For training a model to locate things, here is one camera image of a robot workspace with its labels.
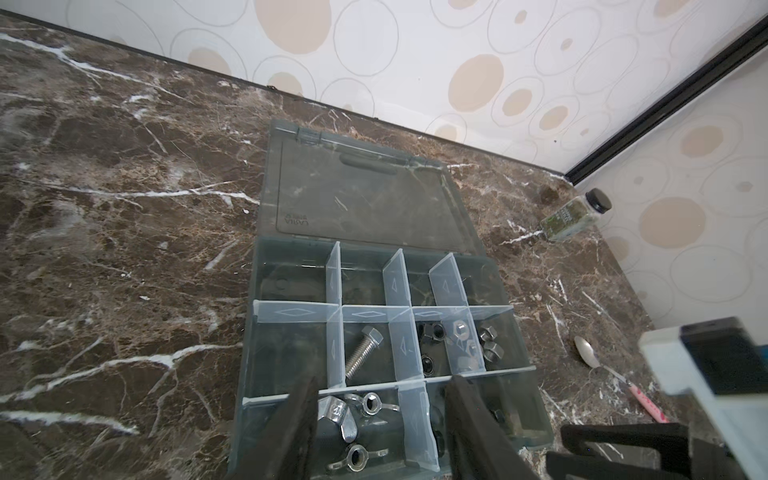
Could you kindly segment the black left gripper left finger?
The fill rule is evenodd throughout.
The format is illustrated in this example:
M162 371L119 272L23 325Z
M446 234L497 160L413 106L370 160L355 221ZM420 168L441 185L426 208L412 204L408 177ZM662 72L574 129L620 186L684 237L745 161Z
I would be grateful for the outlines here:
M266 424L256 445L227 479L309 479L318 424L319 383L297 383Z

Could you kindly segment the dark hex nut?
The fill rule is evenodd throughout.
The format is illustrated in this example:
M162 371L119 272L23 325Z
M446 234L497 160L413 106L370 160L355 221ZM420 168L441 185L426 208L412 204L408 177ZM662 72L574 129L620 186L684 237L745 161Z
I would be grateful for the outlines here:
M425 377L431 377L435 373L434 360L425 354L421 355L422 372Z
M445 330L440 322L420 322L417 324L420 343L440 343L445 339Z

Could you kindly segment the silver hex bolt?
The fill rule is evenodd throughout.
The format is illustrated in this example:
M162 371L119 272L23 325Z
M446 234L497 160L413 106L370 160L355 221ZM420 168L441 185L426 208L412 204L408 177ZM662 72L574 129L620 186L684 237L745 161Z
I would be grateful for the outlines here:
M383 342L382 333L372 326L366 326L362 330L363 339L355 348L345 364L345 378L352 379L360 370L373 351Z

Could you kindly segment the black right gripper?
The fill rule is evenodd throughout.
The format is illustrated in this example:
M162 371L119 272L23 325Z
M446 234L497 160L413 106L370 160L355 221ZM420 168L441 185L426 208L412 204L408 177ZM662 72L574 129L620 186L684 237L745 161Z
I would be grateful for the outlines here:
M730 451L679 423L564 425L564 453L546 454L552 479L744 479Z

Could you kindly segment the silver wing nut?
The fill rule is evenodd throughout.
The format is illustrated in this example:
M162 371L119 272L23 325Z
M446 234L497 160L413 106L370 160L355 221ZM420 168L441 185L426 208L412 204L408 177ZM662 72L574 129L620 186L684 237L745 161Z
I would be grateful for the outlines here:
M365 416L373 417L378 415L382 410L389 410L393 412L400 412L400 406L393 403L385 403L381 397L375 392L369 392L365 395L357 394L345 394L344 399L347 402L359 407Z
M328 396L318 401L317 420L327 420L335 424L341 437L347 444L353 443L358 436L356 420L349 405L338 397Z
M346 469L353 473L361 472L371 459L383 458L388 454L387 448L370 451L361 444L351 444L346 448L343 458L328 464L326 470L336 472Z

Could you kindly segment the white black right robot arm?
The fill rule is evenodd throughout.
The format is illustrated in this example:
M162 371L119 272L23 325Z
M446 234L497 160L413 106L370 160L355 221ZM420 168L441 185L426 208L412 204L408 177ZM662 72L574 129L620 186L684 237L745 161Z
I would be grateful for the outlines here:
M764 479L767 476L767 358L735 317L644 333L640 351L664 393L692 395L722 439L689 435L644 394L655 421L635 425L565 425L565 453L549 452L553 479ZM656 468L612 462L599 443L651 449Z

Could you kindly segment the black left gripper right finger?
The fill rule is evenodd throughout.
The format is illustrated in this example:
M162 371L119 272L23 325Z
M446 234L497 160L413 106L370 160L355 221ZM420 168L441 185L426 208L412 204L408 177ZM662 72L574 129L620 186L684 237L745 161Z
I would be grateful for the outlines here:
M446 386L445 420L454 479L538 479L463 376Z

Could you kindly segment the clear grey compartment organizer box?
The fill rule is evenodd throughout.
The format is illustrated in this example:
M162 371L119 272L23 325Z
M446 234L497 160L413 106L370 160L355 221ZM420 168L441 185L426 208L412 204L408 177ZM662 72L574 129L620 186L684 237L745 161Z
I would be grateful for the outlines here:
M453 375L468 379L513 446L552 442L499 269L443 164L276 120L261 206L230 473L308 377L318 379L318 401L334 396L349 405L358 427L351 444L389 450L361 472L328 472L351 444L335 424L318 421L311 479L447 476L445 389ZM469 325L469 340L452 335L456 320ZM440 322L444 341L420 343L420 322ZM483 357L479 330L488 325L505 351L498 363ZM383 342L346 379L366 326ZM422 354L434 360L431 377ZM481 369L458 373L462 356L474 356ZM344 399L369 392L401 411L368 417Z

